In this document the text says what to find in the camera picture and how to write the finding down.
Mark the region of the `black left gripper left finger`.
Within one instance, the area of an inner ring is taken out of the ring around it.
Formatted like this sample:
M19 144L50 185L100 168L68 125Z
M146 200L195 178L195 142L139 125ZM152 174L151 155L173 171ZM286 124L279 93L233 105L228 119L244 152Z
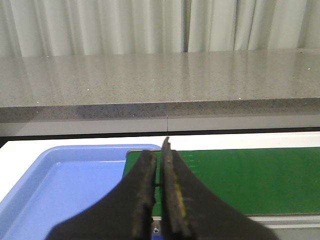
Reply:
M150 240L157 156L143 150L132 169L101 200L57 224L51 240Z

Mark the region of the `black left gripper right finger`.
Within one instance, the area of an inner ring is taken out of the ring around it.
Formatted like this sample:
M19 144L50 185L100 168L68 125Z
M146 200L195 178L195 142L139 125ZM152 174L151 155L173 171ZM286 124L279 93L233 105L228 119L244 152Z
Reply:
M166 240L276 240L268 227L250 219L209 190L171 149L166 137L160 165L162 232Z

